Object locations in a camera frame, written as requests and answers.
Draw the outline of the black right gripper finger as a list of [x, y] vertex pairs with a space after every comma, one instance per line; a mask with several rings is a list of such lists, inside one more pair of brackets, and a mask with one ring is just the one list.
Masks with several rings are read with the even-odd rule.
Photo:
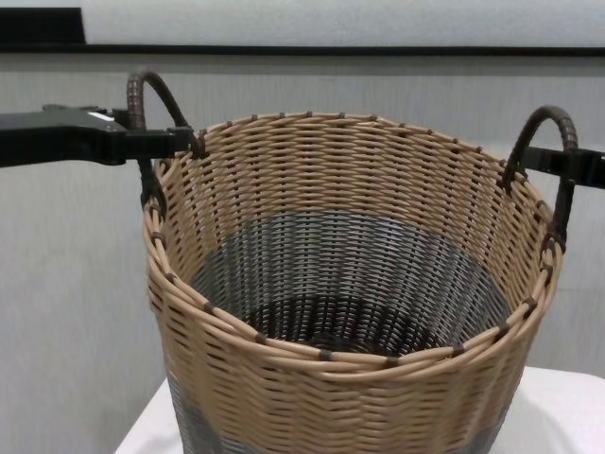
[[575, 185], [603, 187], [604, 153], [586, 148], [575, 152], [556, 151], [550, 148], [529, 147], [522, 158], [522, 167], [556, 175]]

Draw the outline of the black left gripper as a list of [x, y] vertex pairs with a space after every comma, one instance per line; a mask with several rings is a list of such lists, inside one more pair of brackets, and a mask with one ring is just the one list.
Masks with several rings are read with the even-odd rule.
[[[173, 158], [189, 149], [193, 130], [128, 131], [127, 109], [45, 105], [33, 113], [1, 115], [1, 165], [87, 161], [121, 166], [126, 160]], [[125, 135], [125, 152], [121, 141]]]

